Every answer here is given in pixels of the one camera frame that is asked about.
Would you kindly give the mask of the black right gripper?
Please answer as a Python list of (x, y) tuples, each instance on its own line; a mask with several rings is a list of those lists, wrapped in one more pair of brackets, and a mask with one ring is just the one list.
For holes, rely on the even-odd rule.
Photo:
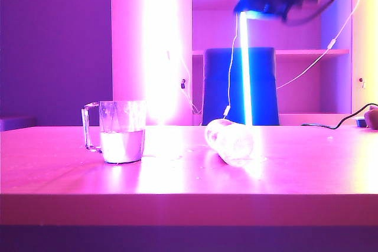
[(248, 19), (280, 19), (285, 21), (284, 0), (239, 0), (234, 13), (244, 12)]

